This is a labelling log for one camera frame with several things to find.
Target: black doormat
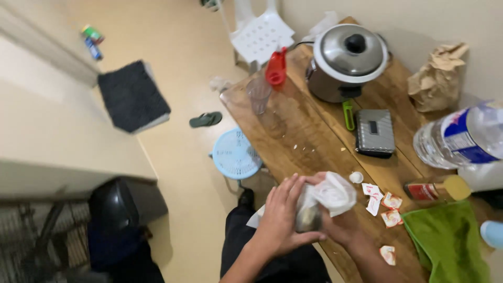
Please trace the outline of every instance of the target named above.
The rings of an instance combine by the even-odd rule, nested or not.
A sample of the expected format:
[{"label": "black doormat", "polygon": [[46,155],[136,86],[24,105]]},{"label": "black doormat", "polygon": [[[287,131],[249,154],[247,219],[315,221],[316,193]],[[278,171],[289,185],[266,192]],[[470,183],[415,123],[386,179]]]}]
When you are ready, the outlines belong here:
[{"label": "black doormat", "polygon": [[117,128],[138,133],[170,118],[171,109],[155,86],[149,65],[141,60],[99,75],[98,85]]}]

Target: rice cooker lid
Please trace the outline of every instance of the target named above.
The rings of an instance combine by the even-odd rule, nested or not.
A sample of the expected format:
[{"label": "rice cooker lid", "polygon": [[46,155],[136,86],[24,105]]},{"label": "rice cooker lid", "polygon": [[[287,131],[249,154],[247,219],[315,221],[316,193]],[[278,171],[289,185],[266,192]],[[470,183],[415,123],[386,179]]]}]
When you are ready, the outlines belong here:
[{"label": "rice cooker lid", "polygon": [[365,76],[383,61],[383,46],[371,31],[358,25],[337,25],[321,38],[320,51],[326,63],[337,72]]}]

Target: black shoe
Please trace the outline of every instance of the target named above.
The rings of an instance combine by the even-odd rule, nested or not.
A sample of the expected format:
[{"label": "black shoe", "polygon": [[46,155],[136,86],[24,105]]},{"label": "black shoe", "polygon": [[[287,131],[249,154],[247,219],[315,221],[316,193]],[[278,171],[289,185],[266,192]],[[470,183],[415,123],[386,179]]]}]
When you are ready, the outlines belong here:
[{"label": "black shoe", "polygon": [[255,193],[252,189],[243,188],[244,192],[237,200],[237,206],[245,206],[250,209],[255,209]]}]

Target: beige floor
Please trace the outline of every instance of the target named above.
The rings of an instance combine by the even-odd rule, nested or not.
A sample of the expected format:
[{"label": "beige floor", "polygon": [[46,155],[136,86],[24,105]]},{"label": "beige floor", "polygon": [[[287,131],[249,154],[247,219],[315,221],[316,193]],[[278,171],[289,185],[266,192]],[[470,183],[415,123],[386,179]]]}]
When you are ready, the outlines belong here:
[{"label": "beige floor", "polygon": [[[232,11],[231,4],[227,1],[227,11]],[[235,181],[226,182],[208,153],[236,123],[208,83],[213,76],[237,82],[247,74],[233,65],[220,15],[201,8],[198,0],[88,0],[72,3],[69,9],[77,22],[90,23],[106,36],[100,45],[102,70],[138,59],[150,62],[173,110],[169,122],[139,135],[170,210],[151,225],[152,255],[165,281],[218,281],[225,217],[235,207],[239,191]],[[210,128],[189,127],[190,118],[208,111],[221,111],[222,122]],[[264,199],[272,180],[259,174],[245,184]],[[342,282],[322,255],[332,280]]]}]

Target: rice cooker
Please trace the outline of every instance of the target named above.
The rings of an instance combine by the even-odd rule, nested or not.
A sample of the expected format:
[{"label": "rice cooker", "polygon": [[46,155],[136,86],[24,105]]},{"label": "rice cooker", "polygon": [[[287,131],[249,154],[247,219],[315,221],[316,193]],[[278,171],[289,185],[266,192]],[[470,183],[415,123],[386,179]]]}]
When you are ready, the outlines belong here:
[{"label": "rice cooker", "polygon": [[307,86],[319,99],[343,102],[362,94],[362,85],[384,72],[383,39],[353,24],[336,25],[317,36],[306,70]]}]

